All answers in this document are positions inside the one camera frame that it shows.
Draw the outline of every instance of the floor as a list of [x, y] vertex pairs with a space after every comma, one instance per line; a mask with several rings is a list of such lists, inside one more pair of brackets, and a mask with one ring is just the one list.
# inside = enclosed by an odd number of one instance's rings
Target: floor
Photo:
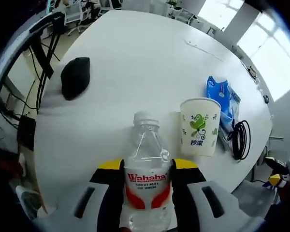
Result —
[[[57, 44], [57, 47], [55, 49], [55, 54], [59, 59], [62, 59], [66, 51], [71, 47], [71, 45], [74, 43], [74, 41], [79, 37], [78, 31], [74, 31], [71, 33], [70, 36], [67, 35], [67, 33], [61, 35], [60, 40]], [[42, 40], [42, 43], [45, 45], [50, 44], [51, 38], [48, 37], [44, 40]], [[48, 48], [46, 46], [43, 46], [43, 49], [45, 52], [47, 52]], [[26, 62], [31, 69], [33, 75], [35, 76], [35, 81], [32, 85], [32, 88], [30, 90], [30, 93], [27, 98], [27, 104], [31, 107], [35, 107], [36, 104], [36, 98], [37, 98], [37, 93], [38, 93], [38, 87], [39, 87], [39, 78], [36, 75], [35, 69], [34, 69], [34, 64], [33, 64], [33, 59], [34, 63], [36, 66], [37, 74], [41, 77], [42, 74], [42, 68], [39, 65], [35, 55], [32, 56], [29, 50], [24, 51], [23, 55], [25, 56]], [[53, 69], [56, 68], [56, 66], [59, 64], [59, 61], [53, 56], [51, 59], [51, 66]], [[37, 117], [37, 112], [36, 110], [29, 109], [28, 107], [25, 106], [23, 115], [28, 114], [28, 117], [36, 119]], [[34, 152], [31, 150], [20, 146], [20, 152], [24, 154], [25, 160], [26, 160], [26, 169], [27, 169], [27, 183], [25, 184], [27, 187], [33, 188], [35, 190], [38, 190], [38, 185], [36, 181], [36, 176], [35, 176], [35, 170], [34, 170]]]

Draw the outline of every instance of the plastic bottle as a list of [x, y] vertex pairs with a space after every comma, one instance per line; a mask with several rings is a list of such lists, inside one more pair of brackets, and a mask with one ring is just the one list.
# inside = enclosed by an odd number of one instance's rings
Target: plastic bottle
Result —
[[125, 158], [126, 196], [132, 232], [164, 232], [171, 223], [170, 154], [158, 135], [159, 122], [134, 115], [130, 154]]

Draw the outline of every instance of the white table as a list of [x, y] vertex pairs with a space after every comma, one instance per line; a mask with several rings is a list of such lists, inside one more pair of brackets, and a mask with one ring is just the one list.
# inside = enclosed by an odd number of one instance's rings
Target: white table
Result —
[[[90, 58], [90, 84], [66, 101], [60, 74], [76, 57]], [[233, 160], [222, 146], [214, 157], [195, 160], [207, 180], [231, 192], [256, 163], [272, 128], [268, 107], [240, 60], [210, 36], [166, 17], [110, 11], [98, 19], [67, 51], [42, 100], [35, 170], [45, 203], [56, 206], [67, 186], [88, 181], [100, 163], [124, 158], [137, 111], [155, 112], [171, 155], [179, 157], [179, 105], [204, 96], [210, 75], [227, 77], [242, 100], [239, 119], [251, 129], [245, 160]]]

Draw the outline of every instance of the white paper cup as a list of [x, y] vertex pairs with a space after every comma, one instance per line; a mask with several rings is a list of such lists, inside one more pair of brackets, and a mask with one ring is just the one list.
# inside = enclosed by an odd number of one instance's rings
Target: white paper cup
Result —
[[220, 104], [210, 98], [189, 99], [180, 105], [183, 155], [214, 155], [220, 110]]

